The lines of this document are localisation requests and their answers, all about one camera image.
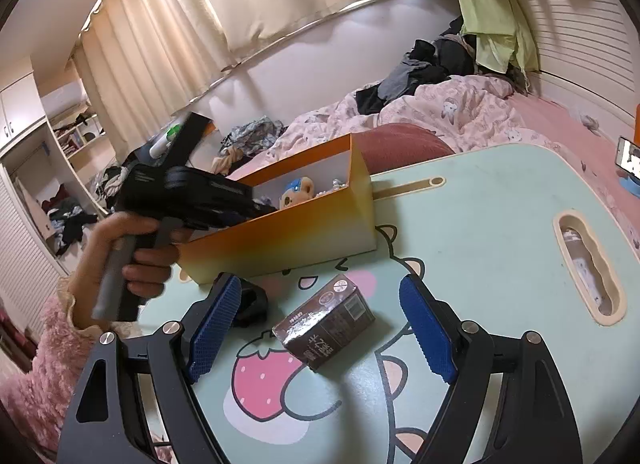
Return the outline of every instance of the gray handle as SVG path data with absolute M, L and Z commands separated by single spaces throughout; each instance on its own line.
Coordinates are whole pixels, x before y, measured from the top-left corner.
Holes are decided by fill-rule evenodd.
M 162 248 L 171 243 L 171 232 L 183 226 L 181 219 L 165 217 L 155 233 L 149 235 L 126 235 L 114 242 L 107 258 L 98 298 L 92 317 L 109 321 L 135 321 L 142 299 L 127 288 L 122 268 L 133 260 L 139 248 Z

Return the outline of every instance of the person's hand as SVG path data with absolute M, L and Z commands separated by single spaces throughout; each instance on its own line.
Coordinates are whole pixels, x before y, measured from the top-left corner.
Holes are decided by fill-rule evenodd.
M 109 322 L 93 320 L 91 311 L 113 242 L 124 235 L 152 233 L 158 229 L 159 224 L 155 219 L 120 212 L 99 222 L 94 228 L 69 284 L 69 292 L 76 297 L 73 320 L 78 329 L 91 325 L 98 325 L 103 330 L 109 328 Z M 172 240 L 185 241 L 189 234 L 185 230 L 176 230 L 172 234 Z M 174 245 L 159 249 L 139 249 L 134 253 L 134 263 L 124 266 L 122 274 L 134 295 L 146 299 L 155 298 L 162 293 L 164 282 L 171 277 L 171 266 L 177 261 L 178 249 Z

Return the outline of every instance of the louvered closet door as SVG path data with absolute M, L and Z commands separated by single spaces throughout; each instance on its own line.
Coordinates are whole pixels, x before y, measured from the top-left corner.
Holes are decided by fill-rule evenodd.
M 42 307 L 56 290 L 60 274 L 45 256 L 17 212 L 0 165 L 0 298 L 15 326 L 42 333 Z
M 519 0 L 540 50 L 540 68 L 635 115 L 631 40 L 618 0 Z

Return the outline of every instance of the phone screen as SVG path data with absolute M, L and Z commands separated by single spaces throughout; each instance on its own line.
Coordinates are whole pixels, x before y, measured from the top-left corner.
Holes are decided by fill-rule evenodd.
M 640 179 L 640 147 L 634 145 L 628 139 L 620 137 L 618 140 L 618 152 L 616 153 L 616 164 Z

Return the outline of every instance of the strawberry print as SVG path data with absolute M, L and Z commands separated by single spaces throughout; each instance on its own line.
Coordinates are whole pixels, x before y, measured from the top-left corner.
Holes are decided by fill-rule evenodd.
M 238 352 L 231 378 L 234 399 L 254 420 L 276 418 L 284 412 L 285 388 L 302 368 L 303 363 L 265 331 Z

